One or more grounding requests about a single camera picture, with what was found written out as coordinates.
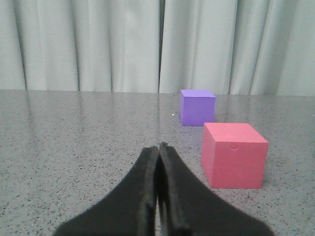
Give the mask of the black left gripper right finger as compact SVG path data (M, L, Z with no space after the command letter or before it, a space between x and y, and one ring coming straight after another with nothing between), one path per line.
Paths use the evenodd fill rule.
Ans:
M158 203L166 236L272 236L262 221L208 189L162 142L158 159Z

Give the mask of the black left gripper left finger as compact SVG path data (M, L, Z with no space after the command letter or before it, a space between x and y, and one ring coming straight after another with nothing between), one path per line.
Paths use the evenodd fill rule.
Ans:
M100 202L63 223L56 236L153 236L158 148L142 149L124 179Z

